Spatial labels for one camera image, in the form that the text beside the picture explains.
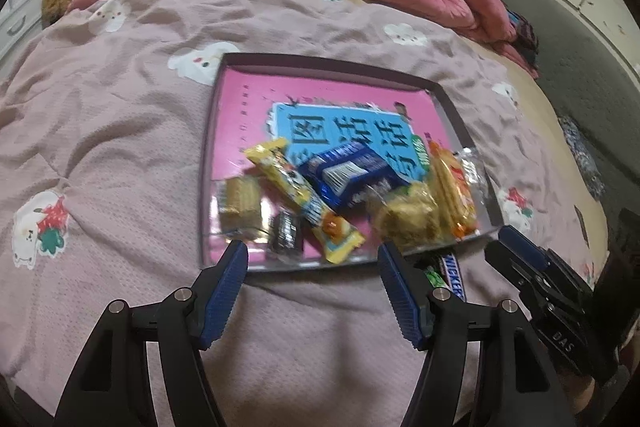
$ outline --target tray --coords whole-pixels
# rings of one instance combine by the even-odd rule
[[[430,80],[354,62],[280,54],[225,54],[212,90],[201,164],[200,261],[215,264],[230,238],[220,233],[218,184],[243,173],[255,174],[244,149],[277,136],[291,145],[289,160],[299,164],[310,155],[347,140],[359,139],[401,174],[417,179],[420,162],[413,140],[428,135],[441,145],[460,150],[474,147],[460,115],[444,89]],[[268,222],[287,201],[261,180],[260,230],[239,231],[249,249],[250,271],[292,271],[329,268],[313,238],[305,239],[304,257],[283,261],[267,250]],[[502,224],[502,214],[489,186],[476,201],[478,231],[462,242],[486,235]],[[375,261],[378,245],[370,237],[362,212],[350,216],[367,237],[365,244],[340,264]]]

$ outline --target bed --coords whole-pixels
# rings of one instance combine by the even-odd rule
[[[530,71],[475,42],[491,40],[488,26],[459,25],[470,40],[433,21],[442,11],[428,20],[418,4],[380,0],[89,1],[0,81],[0,295],[13,303],[0,312],[0,373],[47,412],[108,302],[158,301],[197,276],[201,138],[226,52],[340,58],[441,83],[505,221],[593,284],[602,208]],[[483,244],[459,251],[468,300],[517,300]],[[204,364],[230,425],[382,427],[400,424],[423,356],[402,339],[376,267],[361,266],[251,274]],[[459,415],[477,358],[470,344]],[[170,425],[157,352],[149,366]]]

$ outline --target blue gripper pad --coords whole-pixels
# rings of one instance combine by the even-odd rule
[[[431,317],[425,317],[427,331],[420,327],[420,305],[412,296],[409,285],[402,276],[402,270],[387,245],[378,248],[378,269],[402,336],[411,342],[415,349],[424,349],[424,344],[433,331],[433,322],[429,320]]]
[[[544,273],[548,268],[550,262],[546,254],[511,225],[500,229],[498,240],[539,272]]]
[[[219,270],[218,284],[204,307],[204,325],[198,339],[198,349],[209,349],[225,330],[231,309],[233,309],[246,276],[249,254],[246,245],[234,241],[226,248],[218,264],[209,270]]]

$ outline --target chocolate candy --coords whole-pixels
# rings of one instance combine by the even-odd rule
[[[252,176],[224,180],[218,188],[218,215],[222,232],[260,229],[260,184]]]
[[[290,210],[282,210],[271,221],[270,250],[278,257],[299,259],[302,257],[303,245],[300,216]]]

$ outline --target white cartoon animal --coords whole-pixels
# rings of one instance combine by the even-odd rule
[[[527,217],[515,201],[508,199],[509,193],[501,189],[498,191],[498,202],[502,209],[502,215],[508,225],[517,229],[520,233],[527,234],[531,230],[531,219]]]
[[[190,78],[205,86],[213,86],[222,55],[239,51],[231,42],[214,42],[203,50],[182,48],[169,58],[167,67],[176,70],[180,78]]]
[[[94,35],[119,30],[131,12],[128,4],[119,0],[108,0],[89,17],[89,31]]]
[[[387,24],[383,30],[393,42],[403,46],[426,46],[428,42],[424,33],[414,30],[411,25],[404,22]]]
[[[45,217],[39,210],[53,206],[57,201],[58,195],[53,190],[45,190],[36,194],[14,214],[11,245],[16,267],[26,265],[32,270],[36,266],[38,222]]]
[[[507,97],[511,102],[511,105],[513,105],[513,108],[518,108],[518,92],[515,87],[511,86],[511,84],[507,84],[506,82],[495,84],[491,90]]]

